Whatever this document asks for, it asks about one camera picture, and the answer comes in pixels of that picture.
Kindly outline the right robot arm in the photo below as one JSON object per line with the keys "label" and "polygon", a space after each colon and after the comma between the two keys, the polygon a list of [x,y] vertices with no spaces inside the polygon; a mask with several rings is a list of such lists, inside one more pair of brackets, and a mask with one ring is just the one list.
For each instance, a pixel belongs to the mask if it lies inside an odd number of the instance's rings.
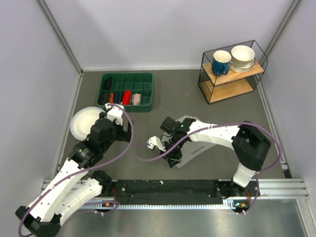
{"label": "right robot arm", "polygon": [[239,164],[228,184],[217,188],[222,198],[243,195],[252,177],[262,169],[270,140],[256,127],[232,125],[216,127],[196,117],[183,116],[178,120],[167,117],[160,126],[164,134],[148,140],[148,148],[158,148],[170,167],[182,166],[204,150],[220,145],[234,150]]}

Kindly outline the white underwear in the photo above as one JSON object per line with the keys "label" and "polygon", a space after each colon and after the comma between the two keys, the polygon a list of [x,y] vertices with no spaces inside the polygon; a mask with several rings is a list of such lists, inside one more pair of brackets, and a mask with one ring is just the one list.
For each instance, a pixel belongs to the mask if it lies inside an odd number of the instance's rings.
{"label": "white underwear", "polygon": [[182,148],[182,158],[181,161],[176,164],[177,168],[181,168],[189,161],[194,159],[196,156],[200,155],[201,153],[205,152],[206,150],[214,147],[215,144],[208,143],[208,142],[186,142]]}

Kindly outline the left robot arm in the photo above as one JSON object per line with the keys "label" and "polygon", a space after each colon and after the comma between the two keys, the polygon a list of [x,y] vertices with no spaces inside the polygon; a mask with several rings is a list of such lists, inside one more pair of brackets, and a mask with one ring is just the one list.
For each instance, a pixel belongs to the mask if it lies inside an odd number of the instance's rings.
{"label": "left robot arm", "polygon": [[130,143],[134,124],[128,121],[127,130],[121,118],[100,117],[87,126],[86,134],[69,154],[62,168],[45,190],[27,206],[20,206],[15,215],[20,227],[31,236],[54,237],[70,216],[90,199],[108,195],[112,178],[99,164],[104,153],[115,141]]}

